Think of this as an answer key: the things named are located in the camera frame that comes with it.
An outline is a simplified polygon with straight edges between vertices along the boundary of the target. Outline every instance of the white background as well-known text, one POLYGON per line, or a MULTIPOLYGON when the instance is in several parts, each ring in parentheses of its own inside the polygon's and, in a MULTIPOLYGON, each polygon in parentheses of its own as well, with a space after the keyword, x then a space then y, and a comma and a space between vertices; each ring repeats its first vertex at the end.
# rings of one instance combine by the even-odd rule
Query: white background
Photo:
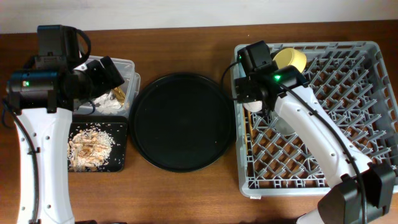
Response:
POLYGON ((398 19, 398 0, 0 0, 0 33, 380 19, 398 19))

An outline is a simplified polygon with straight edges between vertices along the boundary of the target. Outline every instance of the plastic crate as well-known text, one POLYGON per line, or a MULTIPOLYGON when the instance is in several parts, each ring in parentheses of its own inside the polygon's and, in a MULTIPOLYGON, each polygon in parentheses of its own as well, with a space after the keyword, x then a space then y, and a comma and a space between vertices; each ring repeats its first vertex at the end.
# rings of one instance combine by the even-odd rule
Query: plastic crate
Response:
MULTIPOLYGON (((86 63, 92 60, 100 60, 102 57, 90 56, 86 63)), ((121 89, 126 94, 126 99, 124 104, 120 109, 110 109, 110 108, 99 108, 97 107, 92 115, 117 115, 125 116, 129 118, 130 109, 132 106, 133 99, 138 95, 140 76, 134 71, 134 63, 130 60, 123 60, 112 58, 113 63, 119 70, 119 73, 124 78, 124 83, 121 85, 121 89)), ((89 114, 93 111, 93 107, 89 103, 81 105, 74 114, 89 114)))
MULTIPOLYGON (((247 45, 238 45, 237 51, 247 45)), ((356 147, 374 162, 397 172, 397 102, 381 51, 375 42, 268 44, 271 52, 292 47, 307 56, 303 75, 323 109, 356 147)), ((244 77, 242 66, 231 69, 244 77)), ((278 117, 263 119, 235 102, 239 189, 244 196, 324 195, 330 188, 317 161, 296 135, 275 128, 278 117)))

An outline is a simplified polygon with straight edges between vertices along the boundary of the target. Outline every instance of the yellow cup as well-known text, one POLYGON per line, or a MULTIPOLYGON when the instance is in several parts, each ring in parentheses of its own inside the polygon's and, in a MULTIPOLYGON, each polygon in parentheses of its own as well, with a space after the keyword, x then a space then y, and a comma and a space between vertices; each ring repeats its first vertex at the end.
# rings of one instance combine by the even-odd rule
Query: yellow cup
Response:
POLYGON ((274 61, 276 61, 279 69, 288 65, 293 65, 299 72, 303 72, 307 64, 307 57, 299 50, 286 48, 275 55, 274 61))

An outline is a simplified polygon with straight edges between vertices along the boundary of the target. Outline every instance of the wooden table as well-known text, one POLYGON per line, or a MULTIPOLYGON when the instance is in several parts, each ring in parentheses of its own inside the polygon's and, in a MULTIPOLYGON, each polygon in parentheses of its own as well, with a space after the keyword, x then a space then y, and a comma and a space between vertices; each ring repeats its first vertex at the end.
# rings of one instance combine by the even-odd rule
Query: wooden table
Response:
MULTIPOLYGON (((380 45, 394 88, 398 85, 398 21, 87 33, 93 46, 92 55, 125 58, 136 64, 142 79, 141 89, 157 77, 178 71, 197 72, 218 82, 235 46, 258 40, 268 43, 373 40, 380 45)), ((1 95, 6 93, 10 74, 36 53, 36 34, 0 35, 1 95)), ((19 206, 16 131, 0 126, 0 146, 0 223, 14 223, 19 206)), ((234 145, 206 169, 176 174, 149 164, 128 139, 122 172, 69 174, 70 201, 76 220, 95 219, 100 223, 250 223, 298 217, 314 209, 321 199, 250 200, 238 189, 237 169, 234 145)), ((374 223, 397 223, 397 219, 398 195, 395 195, 390 214, 374 223)))

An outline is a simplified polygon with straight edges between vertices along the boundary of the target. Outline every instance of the round black plate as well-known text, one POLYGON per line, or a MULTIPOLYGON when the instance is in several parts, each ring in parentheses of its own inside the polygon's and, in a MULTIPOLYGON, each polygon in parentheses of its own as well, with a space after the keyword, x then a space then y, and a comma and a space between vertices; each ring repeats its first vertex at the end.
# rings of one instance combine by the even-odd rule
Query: round black plate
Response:
POLYGON ((205 77, 174 73, 138 95, 129 125, 146 160, 165 170, 189 172, 210 165, 231 144, 233 102, 205 77))

